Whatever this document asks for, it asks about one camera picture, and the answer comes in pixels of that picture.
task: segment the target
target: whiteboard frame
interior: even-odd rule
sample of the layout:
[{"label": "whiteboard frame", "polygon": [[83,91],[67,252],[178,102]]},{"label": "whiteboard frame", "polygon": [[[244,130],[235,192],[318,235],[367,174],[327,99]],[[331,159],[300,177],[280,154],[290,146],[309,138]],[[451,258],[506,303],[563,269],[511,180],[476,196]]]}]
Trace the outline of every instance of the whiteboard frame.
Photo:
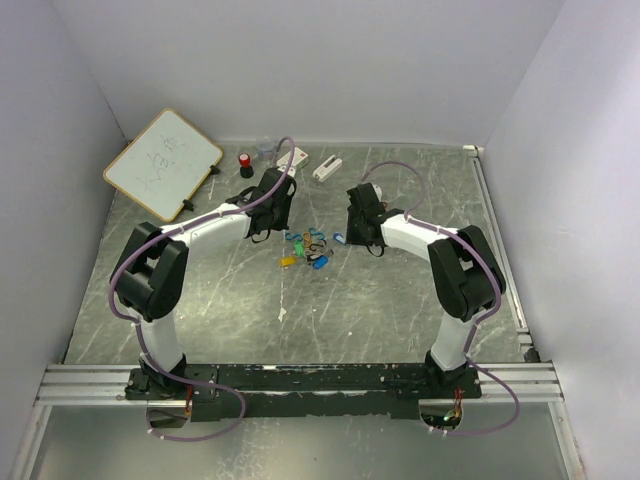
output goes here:
[{"label": "whiteboard frame", "polygon": [[[114,182],[112,182],[111,180],[109,180],[109,178],[107,177],[107,172],[109,171],[109,169],[111,167],[113,167],[118,160],[120,160],[120,157],[122,157],[125,153],[127,153],[127,151],[136,143],[136,141],[142,137],[142,135],[144,135],[147,130],[149,130],[154,123],[156,123],[156,121],[166,112],[171,112],[174,115],[176,115],[180,120],[182,120],[184,123],[186,123],[187,125],[189,125],[196,133],[198,133],[202,138],[204,138],[207,142],[209,142],[211,145],[213,145],[214,147],[216,147],[218,150],[220,150],[220,156],[211,164],[213,166],[218,165],[218,163],[220,162],[220,159],[222,158],[222,156],[224,155],[222,152],[222,148],[220,148],[219,145],[216,145],[215,143],[213,143],[205,134],[203,134],[200,130],[198,130],[196,127],[193,126],[193,124],[189,121],[187,121],[182,115],[180,115],[176,110],[174,110],[173,108],[165,108],[163,109],[158,115],[156,115],[156,117],[151,121],[151,123],[149,123],[149,125],[147,125],[144,130],[142,130],[138,135],[136,135],[136,138],[134,138],[129,145],[126,146],[126,148],[120,152],[120,154],[107,166],[107,168],[104,169],[104,171],[102,172],[102,178],[104,178],[104,180],[111,186],[113,186],[116,190],[118,190],[119,192],[122,192],[123,194],[125,194],[127,197],[129,197],[131,200],[133,200],[134,202],[136,202],[138,205],[142,206],[145,210],[147,210],[150,213],[153,213],[156,217],[158,217],[159,219],[165,221],[165,222],[172,222],[176,219],[176,217],[180,214],[180,212],[182,212],[182,210],[184,209],[184,204],[182,204],[181,207],[178,207],[178,210],[176,211],[175,215],[173,215],[171,218],[165,218],[163,216],[161,216],[160,214],[158,214],[158,212],[156,212],[155,210],[153,210],[151,207],[149,207],[148,205],[146,205],[144,202],[140,201],[138,198],[136,198],[133,194],[127,192],[126,190],[123,190],[122,188],[120,188],[118,185],[116,185]],[[196,184],[195,188],[192,190],[192,192],[185,198],[185,200],[190,200],[191,197],[193,197],[193,195],[196,193],[196,191],[202,186],[202,184],[204,183],[204,181],[209,177],[209,175],[211,174],[211,171],[206,172],[206,174],[204,175],[204,177],[202,177],[202,179]]]}]

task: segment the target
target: whiteboard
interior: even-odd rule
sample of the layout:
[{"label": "whiteboard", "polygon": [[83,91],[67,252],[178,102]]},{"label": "whiteboard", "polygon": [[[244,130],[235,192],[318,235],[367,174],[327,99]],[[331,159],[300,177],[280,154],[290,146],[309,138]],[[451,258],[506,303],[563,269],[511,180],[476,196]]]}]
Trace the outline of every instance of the whiteboard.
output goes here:
[{"label": "whiteboard", "polygon": [[222,150],[167,108],[104,171],[104,179],[171,222],[222,158]]}]

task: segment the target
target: yellow key tag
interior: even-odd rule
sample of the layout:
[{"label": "yellow key tag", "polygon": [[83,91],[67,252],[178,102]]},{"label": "yellow key tag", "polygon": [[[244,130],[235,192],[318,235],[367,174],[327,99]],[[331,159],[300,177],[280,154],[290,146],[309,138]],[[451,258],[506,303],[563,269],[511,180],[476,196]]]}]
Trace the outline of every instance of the yellow key tag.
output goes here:
[{"label": "yellow key tag", "polygon": [[297,260],[298,260],[297,257],[293,257],[293,256],[291,256],[291,257],[282,257],[280,259],[280,266],[281,267],[288,267],[288,266],[293,265],[294,263],[296,263]]}]

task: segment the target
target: green key tag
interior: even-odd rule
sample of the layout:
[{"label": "green key tag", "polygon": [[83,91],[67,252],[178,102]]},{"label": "green key tag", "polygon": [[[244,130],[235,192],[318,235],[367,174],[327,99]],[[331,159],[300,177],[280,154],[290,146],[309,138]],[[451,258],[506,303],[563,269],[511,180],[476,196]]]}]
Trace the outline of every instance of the green key tag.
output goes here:
[{"label": "green key tag", "polygon": [[296,249],[296,255],[304,257],[304,246],[302,245],[302,242],[296,242],[293,247]]}]

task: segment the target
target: red cap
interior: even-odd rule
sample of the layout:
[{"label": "red cap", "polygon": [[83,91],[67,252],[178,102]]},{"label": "red cap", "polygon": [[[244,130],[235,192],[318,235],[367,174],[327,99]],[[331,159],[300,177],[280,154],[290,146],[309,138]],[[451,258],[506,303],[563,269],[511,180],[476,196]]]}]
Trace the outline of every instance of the red cap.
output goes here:
[{"label": "red cap", "polygon": [[238,161],[243,167],[248,167],[249,165],[251,165],[251,157],[248,153],[241,153],[240,155],[238,155]]}]

